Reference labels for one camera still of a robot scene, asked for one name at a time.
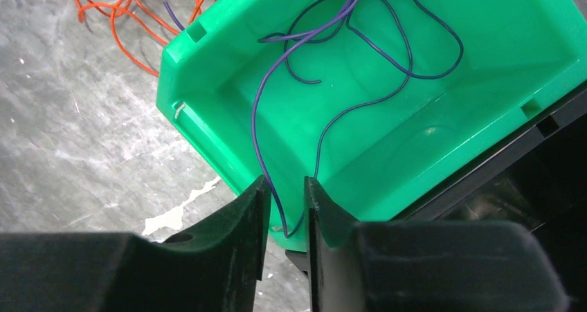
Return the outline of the black plastic bin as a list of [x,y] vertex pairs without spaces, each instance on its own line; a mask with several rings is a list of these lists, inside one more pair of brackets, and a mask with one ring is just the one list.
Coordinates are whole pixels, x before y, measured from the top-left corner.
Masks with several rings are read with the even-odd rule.
[[[540,243],[586,310],[586,85],[467,163],[390,221],[511,221]],[[287,251],[308,276],[307,252]]]

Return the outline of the green plastic bin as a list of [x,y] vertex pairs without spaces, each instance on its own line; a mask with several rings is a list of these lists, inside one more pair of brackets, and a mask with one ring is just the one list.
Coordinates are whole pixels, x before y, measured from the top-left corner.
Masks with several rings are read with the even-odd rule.
[[226,184],[267,171],[270,235],[303,251],[303,181],[389,220],[586,79],[573,0],[359,0],[348,25],[279,62],[271,33],[325,25],[345,0],[219,0],[161,57],[156,104]]

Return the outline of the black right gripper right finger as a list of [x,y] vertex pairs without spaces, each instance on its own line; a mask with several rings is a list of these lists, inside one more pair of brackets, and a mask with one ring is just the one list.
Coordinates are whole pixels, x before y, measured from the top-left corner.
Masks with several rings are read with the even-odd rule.
[[313,311],[567,311],[539,241],[511,221],[359,221],[304,187]]

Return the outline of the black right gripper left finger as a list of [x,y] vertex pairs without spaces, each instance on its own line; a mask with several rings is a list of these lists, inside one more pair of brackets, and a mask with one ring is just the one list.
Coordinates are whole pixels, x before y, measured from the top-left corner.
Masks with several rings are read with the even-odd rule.
[[265,177],[161,243],[131,232],[3,233],[2,311],[252,311],[271,205]]

